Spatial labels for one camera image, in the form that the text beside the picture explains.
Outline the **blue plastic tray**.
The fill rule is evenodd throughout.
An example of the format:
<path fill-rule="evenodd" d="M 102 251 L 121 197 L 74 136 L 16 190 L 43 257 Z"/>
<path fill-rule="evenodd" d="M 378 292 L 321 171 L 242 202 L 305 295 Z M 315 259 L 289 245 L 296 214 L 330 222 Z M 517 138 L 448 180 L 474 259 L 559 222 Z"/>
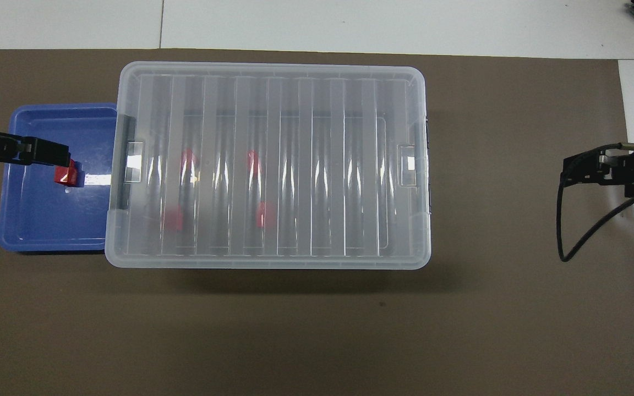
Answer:
<path fill-rule="evenodd" d="M 0 246 L 8 251 L 102 251 L 105 245 L 113 144 L 113 103 L 20 106 L 8 132 L 69 147 L 75 187 L 54 180 L 54 168 L 6 164 L 0 203 Z"/>

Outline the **brown table mat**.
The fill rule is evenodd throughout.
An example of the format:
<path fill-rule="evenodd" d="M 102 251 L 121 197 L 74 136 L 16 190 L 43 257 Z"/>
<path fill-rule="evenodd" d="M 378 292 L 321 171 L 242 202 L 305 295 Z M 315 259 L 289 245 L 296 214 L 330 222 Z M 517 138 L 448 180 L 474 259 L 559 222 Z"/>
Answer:
<path fill-rule="evenodd" d="M 0 128 L 26 104 L 115 101 L 135 60 L 420 70 L 431 260 L 417 271 L 127 269 L 103 254 L 0 248 L 0 396 L 634 396 L 632 211 L 571 262 L 555 241 L 564 158 L 626 140 L 617 61 L 0 50 Z"/>

